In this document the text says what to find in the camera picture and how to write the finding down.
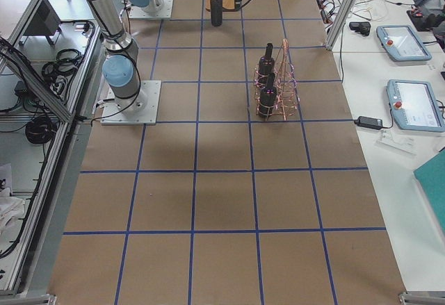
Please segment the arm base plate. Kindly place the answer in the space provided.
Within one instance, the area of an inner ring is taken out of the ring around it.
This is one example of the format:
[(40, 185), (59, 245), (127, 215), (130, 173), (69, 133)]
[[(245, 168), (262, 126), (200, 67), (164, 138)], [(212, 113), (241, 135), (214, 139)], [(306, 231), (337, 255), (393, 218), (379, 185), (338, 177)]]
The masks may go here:
[(155, 125), (161, 95), (161, 81), (142, 81), (140, 92), (134, 99), (119, 99), (111, 88), (108, 89), (107, 98), (100, 122), (104, 125)]
[(151, 0), (144, 8), (132, 6), (129, 18), (138, 20), (170, 19), (174, 0)]

